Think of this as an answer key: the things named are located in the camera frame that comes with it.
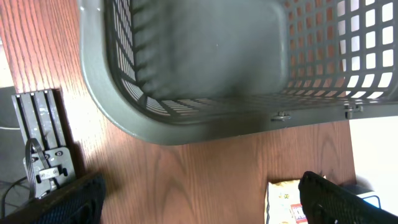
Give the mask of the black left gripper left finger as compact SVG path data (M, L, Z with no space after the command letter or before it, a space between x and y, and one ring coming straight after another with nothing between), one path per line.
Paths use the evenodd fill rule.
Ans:
M101 222L106 197L102 174L87 174L42 199L32 199L1 218L1 223L92 223Z

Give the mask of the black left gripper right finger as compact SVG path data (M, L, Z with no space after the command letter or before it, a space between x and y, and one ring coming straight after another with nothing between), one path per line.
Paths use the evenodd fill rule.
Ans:
M302 210L309 223L397 223L397 216L312 171L303 174L298 189Z

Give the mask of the yellow white snack bag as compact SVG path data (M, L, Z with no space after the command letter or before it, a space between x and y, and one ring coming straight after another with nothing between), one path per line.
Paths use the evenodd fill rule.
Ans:
M264 198L265 224L306 224L300 203L300 179L267 183Z

